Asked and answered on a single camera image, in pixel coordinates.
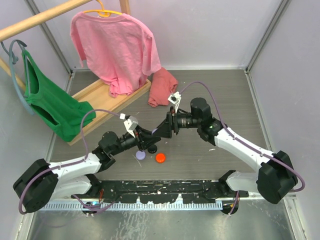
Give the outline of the black earbud case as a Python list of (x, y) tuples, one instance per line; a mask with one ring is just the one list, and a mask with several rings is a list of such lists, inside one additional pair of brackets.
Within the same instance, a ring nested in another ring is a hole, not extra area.
[(148, 151), (150, 154), (156, 153), (157, 150), (158, 150), (158, 147), (157, 147), (155, 144), (151, 145), (151, 146), (147, 149), (147, 151)]

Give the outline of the orange earbud case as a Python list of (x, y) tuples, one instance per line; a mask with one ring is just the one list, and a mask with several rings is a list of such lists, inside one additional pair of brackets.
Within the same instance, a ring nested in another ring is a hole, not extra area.
[(166, 156), (164, 153), (158, 153), (156, 156), (155, 156), (155, 161), (159, 164), (162, 164), (166, 161)]

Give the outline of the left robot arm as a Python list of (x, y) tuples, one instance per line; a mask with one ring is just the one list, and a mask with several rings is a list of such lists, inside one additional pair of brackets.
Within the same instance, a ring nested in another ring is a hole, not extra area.
[(36, 160), (13, 184), (19, 197), (19, 213), (34, 213), (61, 197), (97, 197), (100, 185), (95, 174), (110, 168), (115, 163), (115, 155), (134, 147), (142, 153), (160, 140), (153, 131), (137, 126), (133, 133), (126, 132), (122, 136), (113, 131), (105, 132), (97, 148), (82, 157), (51, 163), (43, 158)]

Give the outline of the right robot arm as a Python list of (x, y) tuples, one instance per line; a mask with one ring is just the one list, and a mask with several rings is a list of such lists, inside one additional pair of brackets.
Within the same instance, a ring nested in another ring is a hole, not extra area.
[(213, 117), (210, 105), (202, 97), (191, 100), (189, 112), (172, 106), (165, 120), (147, 136), (152, 140), (169, 139), (179, 130), (190, 128), (195, 128), (202, 140), (233, 154), (254, 171), (226, 173), (219, 184), (223, 196), (231, 197), (236, 191), (255, 192), (269, 203), (278, 204), (297, 185), (298, 176), (287, 153), (274, 153), (239, 136)]

